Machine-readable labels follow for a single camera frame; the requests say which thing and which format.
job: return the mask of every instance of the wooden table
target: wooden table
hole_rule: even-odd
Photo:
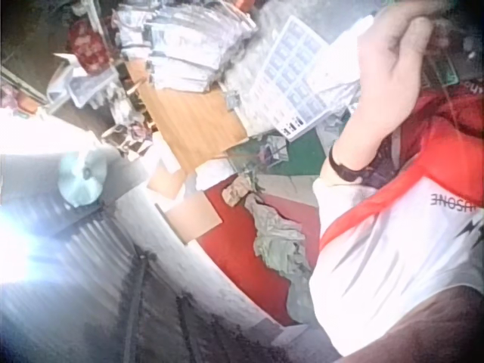
[[[148,77],[144,61],[132,60],[126,66],[134,83]],[[199,94],[156,90],[144,82],[138,93],[186,173],[247,139],[237,116],[227,111],[218,87]]]

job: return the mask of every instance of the compact disc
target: compact disc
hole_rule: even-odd
[[[94,203],[103,191],[107,161],[100,150],[67,154],[59,165],[60,194],[74,207]]]

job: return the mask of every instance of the green surface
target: green surface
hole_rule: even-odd
[[[291,143],[287,143],[289,161],[280,162],[265,168],[257,157],[265,137],[262,140],[251,139],[245,144],[233,147],[228,151],[230,161],[238,172],[257,168],[257,172],[269,175],[318,175],[321,172],[324,155],[323,147],[316,131],[313,129]]]

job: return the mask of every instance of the black watch strap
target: black watch strap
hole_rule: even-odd
[[[333,147],[330,149],[330,154],[329,154],[329,161],[330,165],[333,168],[333,170],[338,174],[338,176],[344,180],[345,182],[355,182],[356,179],[361,178],[365,179],[367,178],[373,171],[373,168],[370,166],[365,167],[362,170],[351,170],[344,166],[343,164],[337,164],[336,161],[334,161],[333,158]]]

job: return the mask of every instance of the brown cardboard piece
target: brown cardboard piece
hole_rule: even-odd
[[[162,136],[159,132],[153,133],[153,143],[157,143],[162,140]],[[187,179],[187,173],[183,169],[180,169],[173,174],[170,173],[163,165],[163,161],[158,163],[157,169],[151,176],[148,182],[148,189],[160,193],[165,198],[174,200],[178,195],[180,189],[182,189],[185,180]]]
[[[222,223],[219,214],[202,191],[187,197],[164,215],[184,244],[196,240]]]

